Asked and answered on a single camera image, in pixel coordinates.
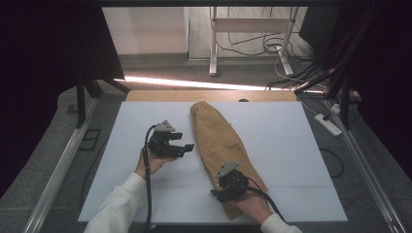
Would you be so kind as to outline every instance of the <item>tan cloth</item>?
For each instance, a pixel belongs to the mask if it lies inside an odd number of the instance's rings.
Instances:
[[[260,188],[267,191],[266,185],[249,160],[241,139],[222,114],[206,102],[198,102],[191,106],[190,113],[193,118],[196,145],[214,188],[220,189],[217,186],[219,180],[213,175],[219,171],[222,163],[239,161],[240,166],[237,170],[247,177],[254,178],[262,184]],[[239,209],[231,205],[223,206],[230,219],[242,215]]]

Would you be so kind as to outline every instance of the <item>aluminum rail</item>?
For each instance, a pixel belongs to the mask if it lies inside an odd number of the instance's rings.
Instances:
[[[329,101],[326,101],[326,105],[331,109],[331,104]],[[360,173],[362,174],[363,179],[373,196],[373,199],[375,199],[375,202],[378,205],[382,216],[384,217],[386,223],[388,223],[389,228],[394,233],[406,233],[407,230],[403,226],[399,215],[394,208],[394,205],[392,204],[388,194],[385,192],[382,185],[380,185],[366,157],[361,151],[361,148],[352,135],[352,132],[350,130],[346,130],[346,127],[343,125],[342,121],[337,115],[332,114],[332,118],[336,122],[338,127],[342,130],[342,135],[345,143],[355,162],[357,163]]]
[[[86,120],[80,128],[76,128],[73,132],[66,148],[63,151],[54,171],[51,174],[48,184],[43,190],[39,201],[36,204],[30,218],[28,219],[26,226],[24,227],[24,233],[39,232],[45,222],[47,214],[52,206],[54,198],[60,190],[60,186],[66,176],[66,173],[72,163],[73,157],[85,135],[87,127],[90,123],[90,118],[94,112],[94,109],[98,103],[98,99],[92,98],[88,101],[86,107]]]

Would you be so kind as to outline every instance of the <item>white sleeve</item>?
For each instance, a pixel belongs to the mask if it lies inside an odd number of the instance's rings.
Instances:
[[[289,226],[278,214],[268,217],[260,227],[263,233],[302,233],[297,227]]]
[[[146,181],[132,173],[106,197],[97,214],[87,224],[85,232],[127,233],[146,191]]]

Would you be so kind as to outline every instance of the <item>black curtain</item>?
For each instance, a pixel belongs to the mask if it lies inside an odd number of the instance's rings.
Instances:
[[[349,67],[365,122],[412,179],[412,7],[384,1]]]
[[[0,196],[81,72],[91,80],[124,77],[101,8],[9,2],[0,3]]]

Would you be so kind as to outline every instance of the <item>black device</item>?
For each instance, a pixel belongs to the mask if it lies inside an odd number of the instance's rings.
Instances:
[[[223,190],[210,190],[221,203],[233,201],[245,194],[246,189],[237,186],[249,186],[249,180],[235,168],[238,163],[223,163],[221,170],[214,176],[219,178],[219,186]]]
[[[151,139],[148,140],[149,134],[152,130],[154,133]],[[192,151],[194,147],[194,144],[186,144],[184,147],[170,145],[170,140],[178,140],[183,136],[182,133],[173,133],[174,131],[176,131],[176,129],[167,120],[165,120],[157,125],[152,125],[146,133],[145,146],[142,148],[146,172],[146,192],[148,195],[148,216],[144,229],[145,233],[150,231],[152,219],[151,167],[149,164],[149,154],[147,148],[159,157],[183,157],[185,152]]]
[[[167,121],[158,124],[149,140],[149,148],[159,157],[183,157],[185,152],[193,150],[194,144],[184,147],[170,145],[170,140],[182,139],[182,133],[173,133],[176,129]]]
[[[238,199],[243,194],[245,194],[246,191],[257,193],[262,198],[267,200],[272,209],[279,215],[281,220],[286,222],[279,212],[278,208],[276,207],[275,202],[270,198],[270,196],[260,190],[260,187],[258,187],[257,183],[256,185],[258,189],[250,187],[249,180],[251,179],[243,175],[242,172],[236,170],[238,166],[239,162],[222,163],[221,169],[217,174],[214,175],[214,178],[219,179],[219,186],[222,188],[222,190],[212,189],[210,190],[212,194],[217,197],[218,201],[225,203]]]

